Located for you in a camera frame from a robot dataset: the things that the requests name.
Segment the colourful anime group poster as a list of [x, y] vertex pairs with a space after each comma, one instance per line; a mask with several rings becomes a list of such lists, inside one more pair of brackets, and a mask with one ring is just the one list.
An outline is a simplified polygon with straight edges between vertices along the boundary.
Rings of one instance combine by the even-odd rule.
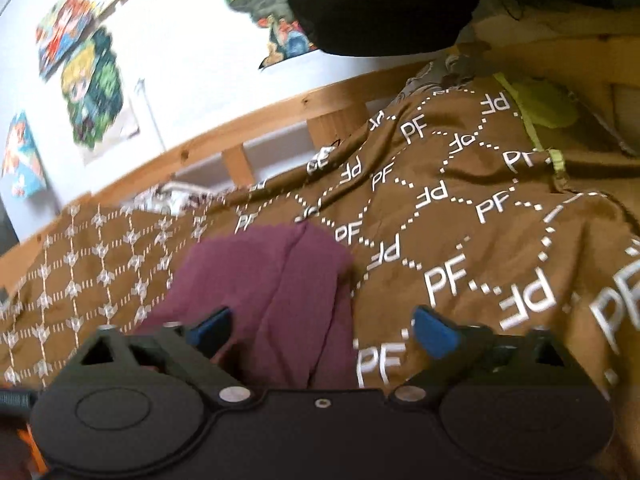
[[261, 70], [317, 49], [294, 18], [288, 0], [226, 0], [226, 3], [268, 32], [268, 54], [260, 62]]

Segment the top left anime poster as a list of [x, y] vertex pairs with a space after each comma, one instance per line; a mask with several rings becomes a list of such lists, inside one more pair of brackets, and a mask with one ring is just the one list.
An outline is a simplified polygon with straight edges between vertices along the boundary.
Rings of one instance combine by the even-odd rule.
[[39, 76], [47, 80], [82, 33], [117, 0], [58, 0], [36, 27]]

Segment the lime green cloth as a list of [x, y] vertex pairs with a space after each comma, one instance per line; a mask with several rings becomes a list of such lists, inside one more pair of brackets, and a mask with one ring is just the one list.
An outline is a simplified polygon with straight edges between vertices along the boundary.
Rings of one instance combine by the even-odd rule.
[[578, 122], [579, 112], [574, 100], [563, 87], [547, 79], [528, 77], [510, 82], [504, 73], [492, 76], [518, 107], [533, 148], [548, 155], [555, 183], [564, 185], [567, 180], [564, 155], [559, 148], [546, 148], [537, 128], [563, 129]]

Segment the brown patterned blanket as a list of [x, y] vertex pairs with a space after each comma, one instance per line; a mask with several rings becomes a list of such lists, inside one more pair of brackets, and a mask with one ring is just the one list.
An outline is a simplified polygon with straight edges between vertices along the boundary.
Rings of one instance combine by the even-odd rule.
[[611, 401], [616, 462], [635, 474], [639, 162], [575, 104], [574, 125], [537, 128], [564, 155], [564, 185], [489, 76], [406, 94], [312, 174], [177, 217], [71, 206], [1, 308], [1, 380], [45, 386], [101, 323], [137, 330], [202, 240], [308, 222], [352, 256], [359, 387], [393, 388], [426, 363], [409, 338], [416, 304], [506, 335], [548, 328]]

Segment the maroon garment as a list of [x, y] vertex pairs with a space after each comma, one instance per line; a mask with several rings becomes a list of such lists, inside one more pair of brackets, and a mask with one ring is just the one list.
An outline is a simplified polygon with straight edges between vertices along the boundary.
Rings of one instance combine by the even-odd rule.
[[350, 284], [352, 256], [324, 229], [253, 226], [194, 245], [138, 331], [229, 308], [232, 334], [213, 360], [244, 385], [355, 389]]

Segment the blue red anime poster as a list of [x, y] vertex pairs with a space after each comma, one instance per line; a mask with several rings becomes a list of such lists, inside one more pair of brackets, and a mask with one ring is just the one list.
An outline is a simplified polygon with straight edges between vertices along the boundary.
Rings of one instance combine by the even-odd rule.
[[2, 156], [1, 177], [9, 179], [11, 195], [23, 200], [48, 188], [39, 152], [24, 112], [14, 116], [10, 122]]

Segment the blond anime character poster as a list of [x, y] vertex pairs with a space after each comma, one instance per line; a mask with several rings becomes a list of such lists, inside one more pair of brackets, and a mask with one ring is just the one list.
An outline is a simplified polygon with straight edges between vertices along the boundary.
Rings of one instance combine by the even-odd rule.
[[97, 28], [64, 63], [61, 91], [74, 144], [85, 162], [140, 132], [122, 84], [113, 37], [105, 27]]

